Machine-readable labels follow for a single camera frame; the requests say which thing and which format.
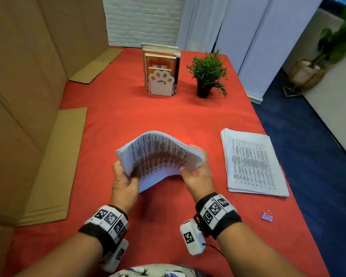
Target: large potted plant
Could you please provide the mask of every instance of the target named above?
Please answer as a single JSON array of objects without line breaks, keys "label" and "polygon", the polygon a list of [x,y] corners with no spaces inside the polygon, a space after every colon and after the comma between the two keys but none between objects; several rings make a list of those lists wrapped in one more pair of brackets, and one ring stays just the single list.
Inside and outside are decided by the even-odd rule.
[{"label": "large potted plant", "polygon": [[301,95],[305,90],[318,84],[326,73],[323,62],[335,63],[346,54],[346,18],[337,32],[330,28],[322,30],[318,42],[319,54],[313,60],[302,59],[292,67],[288,80],[283,87],[286,96]]},{"label": "large potted plant", "polygon": [[212,88],[217,88],[224,94],[227,92],[220,79],[227,76],[227,68],[223,68],[224,61],[220,60],[219,50],[207,53],[205,58],[194,57],[192,65],[187,68],[197,80],[197,96],[207,98]]}]

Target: dark blue floor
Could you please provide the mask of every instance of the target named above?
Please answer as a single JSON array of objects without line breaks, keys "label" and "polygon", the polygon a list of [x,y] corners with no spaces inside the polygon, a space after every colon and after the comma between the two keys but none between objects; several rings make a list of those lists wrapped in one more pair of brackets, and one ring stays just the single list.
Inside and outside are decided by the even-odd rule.
[{"label": "dark blue floor", "polygon": [[303,97],[284,96],[285,80],[253,106],[330,275],[346,276],[346,154]]}]

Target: wire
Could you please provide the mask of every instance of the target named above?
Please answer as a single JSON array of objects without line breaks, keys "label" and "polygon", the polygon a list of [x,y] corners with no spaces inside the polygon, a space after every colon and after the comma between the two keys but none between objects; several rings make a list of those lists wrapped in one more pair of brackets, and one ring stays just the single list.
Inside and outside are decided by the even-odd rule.
[{"label": "wire", "polygon": [[207,243],[203,243],[203,246],[209,246],[209,247],[212,247],[213,249],[215,249],[215,250],[217,250],[222,256],[224,256],[223,254],[222,254],[222,252],[221,251],[219,251],[217,248],[215,248],[213,245],[209,245],[209,244],[207,244]]}]

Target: small green plant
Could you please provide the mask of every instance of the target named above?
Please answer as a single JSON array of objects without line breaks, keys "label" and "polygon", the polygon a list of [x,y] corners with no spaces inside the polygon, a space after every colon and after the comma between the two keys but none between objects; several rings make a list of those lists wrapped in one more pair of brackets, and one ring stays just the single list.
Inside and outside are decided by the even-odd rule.
[{"label": "small green plant", "polygon": [[318,42],[320,54],[310,62],[309,67],[313,68],[315,64],[323,60],[337,62],[346,54],[346,7],[341,14],[344,23],[337,32],[332,32],[330,28],[322,30],[322,37]]},{"label": "small green plant", "polygon": [[224,85],[220,83],[220,79],[227,76],[227,68],[223,68],[224,61],[220,60],[219,51],[207,53],[205,58],[201,59],[197,56],[192,60],[192,65],[187,65],[190,73],[192,73],[197,82],[203,88],[217,88],[222,91],[224,97],[227,92]]}]

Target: paw-shaped bookend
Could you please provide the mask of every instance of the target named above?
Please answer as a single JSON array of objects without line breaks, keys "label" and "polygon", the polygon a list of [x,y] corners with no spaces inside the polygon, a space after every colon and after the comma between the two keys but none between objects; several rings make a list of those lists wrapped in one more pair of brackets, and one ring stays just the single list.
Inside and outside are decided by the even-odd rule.
[{"label": "paw-shaped bookend", "polygon": [[151,94],[172,96],[174,78],[167,71],[155,70],[149,75],[149,92]]}]

